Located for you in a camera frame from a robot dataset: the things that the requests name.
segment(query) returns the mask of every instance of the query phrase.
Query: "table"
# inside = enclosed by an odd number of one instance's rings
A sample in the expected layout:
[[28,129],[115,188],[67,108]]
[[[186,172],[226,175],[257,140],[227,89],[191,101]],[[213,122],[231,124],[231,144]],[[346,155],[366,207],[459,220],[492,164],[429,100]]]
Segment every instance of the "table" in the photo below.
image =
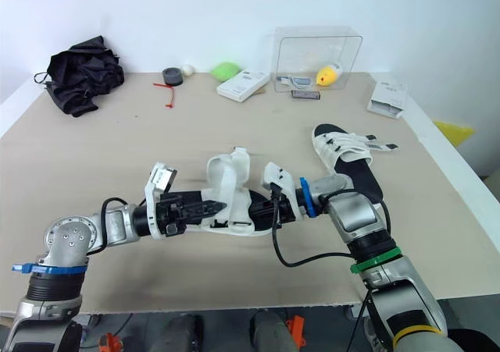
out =
[[[438,298],[500,292],[500,254],[404,119],[366,111],[374,87],[354,73],[342,91],[320,101],[266,93],[238,104],[216,94],[216,81],[195,74],[170,91],[153,87],[161,74],[129,74],[123,86],[96,98],[99,110],[63,115],[44,92],[0,140],[0,312],[15,311],[29,276],[13,263],[45,250],[43,233],[67,215],[89,215],[111,196],[138,203],[156,161],[179,170],[175,190],[205,187],[209,158],[235,145],[251,155],[248,187],[261,190],[268,161],[296,179],[325,176],[311,144],[318,123],[375,134],[400,149],[374,153],[372,170],[391,212],[393,236]],[[346,251],[329,218],[279,232],[289,260]],[[187,233],[112,247],[91,258],[82,312],[202,310],[360,302],[364,287],[347,258],[285,268],[270,236]]]

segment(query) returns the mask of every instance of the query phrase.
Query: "white package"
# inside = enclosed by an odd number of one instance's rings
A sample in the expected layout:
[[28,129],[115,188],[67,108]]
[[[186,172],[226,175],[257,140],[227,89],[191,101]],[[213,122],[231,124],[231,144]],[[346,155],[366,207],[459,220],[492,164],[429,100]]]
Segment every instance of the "white package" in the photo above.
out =
[[244,69],[238,75],[219,85],[217,93],[236,102],[243,102],[260,87],[267,84],[269,80],[269,73]]
[[379,81],[373,90],[367,109],[397,119],[403,113],[407,90],[405,84]]

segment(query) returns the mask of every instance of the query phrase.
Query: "white ball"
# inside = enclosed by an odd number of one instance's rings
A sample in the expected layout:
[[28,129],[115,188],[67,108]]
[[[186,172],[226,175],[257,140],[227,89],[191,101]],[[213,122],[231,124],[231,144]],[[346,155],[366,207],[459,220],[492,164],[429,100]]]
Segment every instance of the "white ball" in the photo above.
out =
[[180,70],[182,71],[182,74],[184,76],[191,76],[193,73],[195,73],[195,69],[191,65],[182,65]]

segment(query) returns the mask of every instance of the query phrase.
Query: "blue ring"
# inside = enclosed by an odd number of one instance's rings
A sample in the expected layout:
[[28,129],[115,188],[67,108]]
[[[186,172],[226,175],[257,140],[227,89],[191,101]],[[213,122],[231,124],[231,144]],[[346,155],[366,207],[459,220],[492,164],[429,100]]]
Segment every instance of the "blue ring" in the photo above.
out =
[[73,266],[71,268],[63,268],[59,266],[42,266],[36,264],[12,265],[13,272],[22,272],[29,274],[30,272],[40,272],[44,274],[80,274],[87,271],[87,266]]
[[302,191],[304,192],[305,204],[307,205],[307,215],[310,218],[317,217],[316,211],[313,206],[313,198],[311,197],[311,191],[309,189],[309,184],[305,178],[300,178],[300,185],[302,186]]

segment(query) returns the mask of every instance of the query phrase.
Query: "black bag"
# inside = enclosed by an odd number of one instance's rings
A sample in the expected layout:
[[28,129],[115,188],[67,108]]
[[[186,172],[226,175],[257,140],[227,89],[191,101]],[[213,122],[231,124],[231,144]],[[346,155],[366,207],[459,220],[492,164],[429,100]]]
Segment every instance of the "black bag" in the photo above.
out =
[[[102,36],[76,44],[65,52],[53,55],[43,80],[55,104],[74,117],[93,112],[98,107],[92,98],[108,94],[112,88],[123,84],[123,69],[118,57],[104,45]],[[52,81],[45,82],[47,74]]]

